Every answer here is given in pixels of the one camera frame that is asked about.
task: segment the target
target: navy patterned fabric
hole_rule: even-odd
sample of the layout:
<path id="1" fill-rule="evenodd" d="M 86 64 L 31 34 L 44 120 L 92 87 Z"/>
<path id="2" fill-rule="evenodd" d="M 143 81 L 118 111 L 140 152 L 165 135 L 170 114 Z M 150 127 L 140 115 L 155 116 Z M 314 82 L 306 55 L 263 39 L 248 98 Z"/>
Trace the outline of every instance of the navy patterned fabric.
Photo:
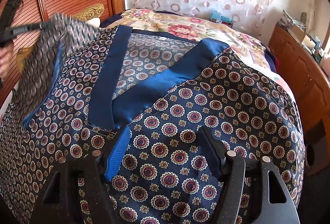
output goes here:
<path id="1" fill-rule="evenodd" d="M 164 37 L 132 33 L 113 99 L 139 81 L 171 67 L 195 45 Z"/>
<path id="2" fill-rule="evenodd" d="M 130 124 L 123 165 L 107 184 L 122 219 L 207 221 L 222 184 L 211 176 L 198 144 L 196 131 L 203 125 L 242 157 L 269 156 L 298 204 L 304 146 L 296 106 L 282 87 L 226 49 L 199 77 L 171 89 Z M 237 223 L 249 219 L 250 184 L 246 178 Z"/>

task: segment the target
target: pillow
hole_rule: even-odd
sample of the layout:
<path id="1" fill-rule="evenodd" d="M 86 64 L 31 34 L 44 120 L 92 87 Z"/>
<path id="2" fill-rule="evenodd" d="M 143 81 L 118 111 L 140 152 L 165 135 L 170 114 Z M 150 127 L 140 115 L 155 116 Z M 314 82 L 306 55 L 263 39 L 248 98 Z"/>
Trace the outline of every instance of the pillow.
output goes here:
<path id="1" fill-rule="evenodd" d="M 19 51 L 16 54 L 16 66 L 19 70 L 20 74 L 23 73 L 24 65 L 25 65 L 25 58 L 30 54 L 33 50 L 34 45 L 25 48 L 19 48 Z"/>
<path id="2" fill-rule="evenodd" d="M 72 15 L 72 18 L 79 19 L 82 21 L 88 21 L 90 19 L 100 17 L 104 12 L 104 5 L 102 3 L 95 4 L 93 6 L 87 7 L 81 12 Z"/>
<path id="3" fill-rule="evenodd" d="M 86 21 L 86 24 L 88 24 L 90 26 L 93 26 L 93 27 L 96 27 L 96 28 L 99 28 L 100 24 L 101 24 L 101 20 L 98 17 L 93 18 L 93 19 L 90 19 L 90 20 Z"/>

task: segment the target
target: blue object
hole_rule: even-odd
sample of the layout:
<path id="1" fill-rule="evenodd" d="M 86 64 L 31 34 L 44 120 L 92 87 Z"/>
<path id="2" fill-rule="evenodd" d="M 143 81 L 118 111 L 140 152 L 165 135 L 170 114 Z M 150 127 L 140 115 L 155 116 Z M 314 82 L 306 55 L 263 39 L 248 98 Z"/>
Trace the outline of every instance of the blue object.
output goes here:
<path id="1" fill-rule="evenodd" d="M 112 178 L 117 175 L 132 133 L 129 127 L 125 127 L 122 133 L 117 133 L 116 135 L 120 135 L 120 137 L 108 157 L 107 169 L 104 174 L 108 181 L 111 181 Z"/>
<path id="2" fill-rule="evenodd" d="M 232 24 L 233 23 L 233 20 L 231 18 L 229 18 L 229 17 L 226 17 L 226 16 L 221 16 L 220 20 L 221 21 L 224 21 L 224 22 L 226 22 L 228 24 Z"/>
<path id="3" fill-rule="evenodd" d="M 218 12 L 216 9 L 212 9 L 210 12 L 210 21 L 219 23 L 221 21 L 221 13 Z"/>

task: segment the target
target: yellow pillow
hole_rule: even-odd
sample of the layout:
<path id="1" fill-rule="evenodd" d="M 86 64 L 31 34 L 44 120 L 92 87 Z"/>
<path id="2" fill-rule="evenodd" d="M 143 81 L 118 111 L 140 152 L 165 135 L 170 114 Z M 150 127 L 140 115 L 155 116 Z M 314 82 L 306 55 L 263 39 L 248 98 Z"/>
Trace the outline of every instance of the yellow pillow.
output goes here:
<path id="1" fill-rule="evenodd" d="M 95 5 L 92 5 L 90 7 L 85 8 L 81 12 L 76 13 L 75 15 L 72 15 L 72 18 L 79 19 L 82 21 L 88 21 L 93 18 L 98 18 L 102 15 L 104 12 L 104 5 L 102 3 L 98 3 Z M 25 58 L 30 54 L 30 52 L 33 50 L 33 45 L 30 47 L 20 48 L 19 51 L 16 54 L 16 66 L 22 74 L 24 65 L 25 65 Z"/>
<path id="2" fill-rule="evenodd" d="M 16 54 L 16 66 L 19 70 L 20 74 L 23 73 L 24 65 L 25 65 L 25 58 L 30 54 L 33 50 L 34 45 L 25 48 L 19 48 L 19 51 Z"/>
<path id="3" fill-rule="evenodd" d="M 100 17 L 104 12 L 104 5 L 102 3 L 95 4 L 93 6 L 87 7 L 81 12 L 72 15 L 72 18 L 79 19 L 82 21 L 88 21 L 90 19 Z"/>

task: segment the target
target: black plastic part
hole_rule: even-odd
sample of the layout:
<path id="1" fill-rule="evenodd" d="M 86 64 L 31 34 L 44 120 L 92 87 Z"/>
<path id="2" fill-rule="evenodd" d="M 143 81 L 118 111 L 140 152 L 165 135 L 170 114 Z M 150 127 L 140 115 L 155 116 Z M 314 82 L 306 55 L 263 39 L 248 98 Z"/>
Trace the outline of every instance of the black plastic part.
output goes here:
<path id="1" fill-rule="evenodd" d="M 95 224 L 119 224 L 112 201 L 104 190 L 97 167 L 101 156 L 88 155 L 74 161 L 56 163 L 36 201 L 30 224 L 82 224 L 77 179 L 84 177 L 84 199 Z"/>
<path id="2" fill-rule="evenodd" d="M 37 29 L 51 29 L 55 27 L 55 23 L 53 22 L 41 22 L 41 23 L 35 23 L 35 24 L 28 24 L 28 25 L 20 25 L 16 27 L 10 27 L 2 32 L 0 32 L 0 44 L 5 43 L 9 40 L 12 40 L 17 37 L 17 35 L 33 31 Z"/>
<path id="3" fill-rule="evenodd" d="M 6 27 L 12 24 L 15 12 L 21 3 L 22 0 L 7 0 L 0 17 L 0 32 L 4 31 Z"/>
<path id="4" fill-rule="evenodd" d="M 299 218 L 296 211 L 296 207 L 292 201 L 290 193 L 282 180 L 279 172 L 277 171 L 273 162 L 263 162 L 261 161 L 261 178 L 262 178 L 262 202 L 261 202 L 261 212 L 259 217 L 252 222 L 252 224 L 299 224 Z M 270 193 L 271 184 L 279 184 L 283 195 L 285 196 L 285 202 L 280 200 L 279 203 L 271 203 Z"/>
<path id="5" fill-rule="evenodd" d="M 224 181 L 224 176 L 227 175 L 223 171 L 226 163 L 226 147 L 220 140 L 215 140 L 206 126 L 202 126 L 198 130 L 198 142 L 201 146 L 202 154 L 207 160 L 207 165 L 210 168 L 212 176 L 219 181 Z"/>
<path id="6" fill-rule="evenodd" d="M 212 224 L 235 224 L 240 209 L 245 178 L 245 161 L 242 157 L 230 157 L 228 155 L 227 161 L 230 162 L 231 173 L 224 188 L 223 197 L 217 203 L 212 218 L 209 220 L 209 223 Z"/>
<path id="7" fill-rule="evenodd" d="M 253 179 L 252 224 L 300 223 L 290 193 L 273 162 L 228 156 L 223 143 L 215 140 L 205 126 L 198 131 L 198 141 L 211 174 L 221 182 L 227 178 L 209 224 L 236 223 L 245 177 Z"/>

